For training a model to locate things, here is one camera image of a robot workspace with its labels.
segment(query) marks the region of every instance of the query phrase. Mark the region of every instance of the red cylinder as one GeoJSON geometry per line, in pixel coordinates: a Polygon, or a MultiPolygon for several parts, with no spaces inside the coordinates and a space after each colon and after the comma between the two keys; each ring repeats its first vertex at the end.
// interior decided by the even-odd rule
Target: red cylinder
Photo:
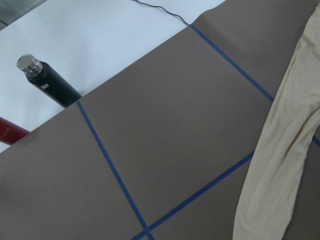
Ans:
{"type": "Polygon", "coordinates": [[[12,145],[28,133],[29,131],[0,117],[0,142],[12,145]]]}

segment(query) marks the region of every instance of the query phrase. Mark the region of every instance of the silver lid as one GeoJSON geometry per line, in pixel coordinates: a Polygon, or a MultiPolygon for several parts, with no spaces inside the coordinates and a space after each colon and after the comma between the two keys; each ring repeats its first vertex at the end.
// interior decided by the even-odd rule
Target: silver lid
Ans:
{"type": "Polygon", "coordinates": [[[37,76],[43,68],[42,63],[31,54],[25,54],[20,57],[16,62],[16,66],[28,77],[37,76]]]}

